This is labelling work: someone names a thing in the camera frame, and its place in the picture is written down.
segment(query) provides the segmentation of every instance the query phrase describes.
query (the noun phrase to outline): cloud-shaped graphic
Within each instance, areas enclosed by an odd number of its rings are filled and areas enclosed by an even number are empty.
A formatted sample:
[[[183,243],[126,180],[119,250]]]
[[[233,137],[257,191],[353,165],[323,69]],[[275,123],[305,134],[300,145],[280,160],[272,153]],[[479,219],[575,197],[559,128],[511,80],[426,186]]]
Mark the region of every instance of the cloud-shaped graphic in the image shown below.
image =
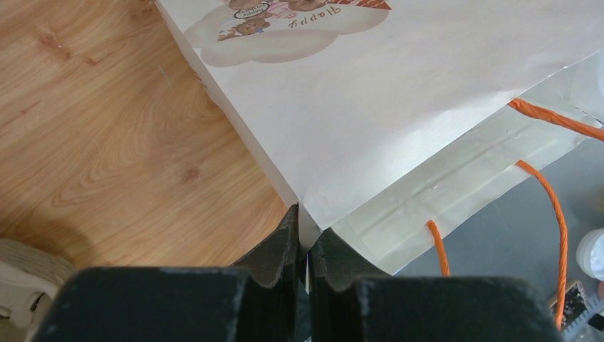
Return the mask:
[[[210,11],[193,24],[184,36],[193,48],[201,49],[202,60],[211,66],[236,66],[248,61],[280,63],[311,56],[328,47],[341,34],[366,31],[382,23],[390,11],[360,6],[329,5],[312,12],[299,12],[296,26],[292,19],[272,19],[281,24],[263,33],[218,41],[224,18],[232,17],[233,10],[223,5]],[[310,21],[312,15],[324,13],[320,20]]]

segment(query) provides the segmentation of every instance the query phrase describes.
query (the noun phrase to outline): white paper bag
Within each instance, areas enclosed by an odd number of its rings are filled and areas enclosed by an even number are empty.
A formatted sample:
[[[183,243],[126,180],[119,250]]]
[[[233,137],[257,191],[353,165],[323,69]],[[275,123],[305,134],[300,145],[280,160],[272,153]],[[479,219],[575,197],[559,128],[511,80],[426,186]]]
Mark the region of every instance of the white paper bag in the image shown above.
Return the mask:
[[[517,160],[542,168],[584,138],[506,104],[604,46],[601,0],[158,6],[283,200],[300,202],[303,243],[333,226],[390,273],[432,246],[428,219],[448,234],[528,177]],[[595,56],[523,98],[597,126],[584,80],[601,89],[601,68]]]

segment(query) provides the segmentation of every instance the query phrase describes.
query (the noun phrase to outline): gray surface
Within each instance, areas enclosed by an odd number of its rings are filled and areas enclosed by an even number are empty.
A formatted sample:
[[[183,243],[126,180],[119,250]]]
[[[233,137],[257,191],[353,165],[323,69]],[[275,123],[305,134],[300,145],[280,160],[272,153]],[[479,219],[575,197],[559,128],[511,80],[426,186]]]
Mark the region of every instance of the gray surface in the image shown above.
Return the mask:
[[[604,143],[587,140],[545,168],[568,223],[568,279],[583,282],[587,295],[598,281],[576,262],[579,241],[604,228]],[[452,276],[514,276],[530,281],[543,295],[556,292],[559,228],[550,200],[530,178],[487,205],[444,239]],[[434,248],[398,276],[438,276]]]

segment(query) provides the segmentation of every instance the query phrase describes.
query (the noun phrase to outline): printed bear illustration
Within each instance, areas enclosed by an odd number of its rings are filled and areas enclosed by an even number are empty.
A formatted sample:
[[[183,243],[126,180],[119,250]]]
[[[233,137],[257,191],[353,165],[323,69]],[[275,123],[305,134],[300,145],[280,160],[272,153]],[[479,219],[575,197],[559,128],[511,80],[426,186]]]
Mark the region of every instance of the printed bear illustration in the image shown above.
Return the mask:
[[[235,37],[249,36],[255,34],[258,31],[266,29],[271,25],[268,21],[264,20],[273,16],[268,12],[260,13],[257,16],[252,16],[243,21],[235,21],[233,26],[226,30],[221,31],[218,36],[218,41],[224,41]]]

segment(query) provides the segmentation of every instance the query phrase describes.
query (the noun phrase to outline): wood grain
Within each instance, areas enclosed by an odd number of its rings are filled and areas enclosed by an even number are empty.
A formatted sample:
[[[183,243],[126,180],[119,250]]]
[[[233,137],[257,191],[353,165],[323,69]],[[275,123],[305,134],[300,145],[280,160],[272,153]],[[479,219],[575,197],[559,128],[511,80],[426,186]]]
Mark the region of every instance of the wood grain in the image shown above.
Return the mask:
[[[92,265],[224,265],[286,208],[152,1],[0,4],[0,237]]]

